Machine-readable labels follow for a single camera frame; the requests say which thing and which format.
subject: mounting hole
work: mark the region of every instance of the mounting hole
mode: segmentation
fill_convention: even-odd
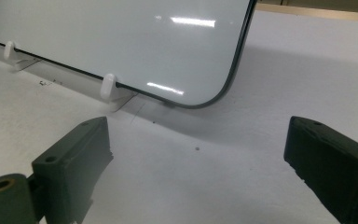
[[[53,161],[56,161],[57,160],[57,157],[47,157],[45,159],[46,162],[53,162]]]
[[[2,179],[2,180],[0,180],[0,192],[11,188],[11,186],[13,186],[14,182],[15,182],[14,179]]]

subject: white table surface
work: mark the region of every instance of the white table surface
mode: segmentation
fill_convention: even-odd
[[[264,29],[251,29],[231,90],[199,110],[138,95],[112,113],[35,76],[43,63],[14,73],[0,59],[0,175],[30,175],[31,161],[78,123],[107,116],[115,158],[85,224],[337,223],[283,150],[291,116],[319,120],[358,141],[358,43],[342,37],[348,45],[336,53],[332,44],[316,48],[321,34],[284,38],[293,28],[286,16],[255,14],[253,26]],[[277,24],[282,32],[269,37]],[[301,36],[313,45],[296,42]]]

